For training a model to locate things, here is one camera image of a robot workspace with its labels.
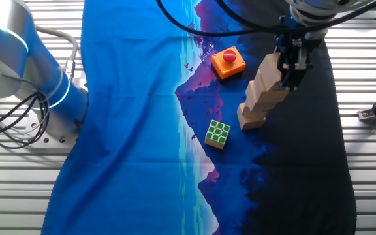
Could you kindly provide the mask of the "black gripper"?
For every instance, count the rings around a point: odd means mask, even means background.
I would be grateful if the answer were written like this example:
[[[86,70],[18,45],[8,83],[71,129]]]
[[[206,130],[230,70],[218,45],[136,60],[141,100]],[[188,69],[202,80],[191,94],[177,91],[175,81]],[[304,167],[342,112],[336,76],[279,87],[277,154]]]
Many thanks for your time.
[[[291,35],[278,34],[275,36],[275,53],[278,55],[277,69],[281,73],[279,87],[288,85],[290,91],[296,91],[304,76],[313,68],[309,54],[322,42],[322,31]]]

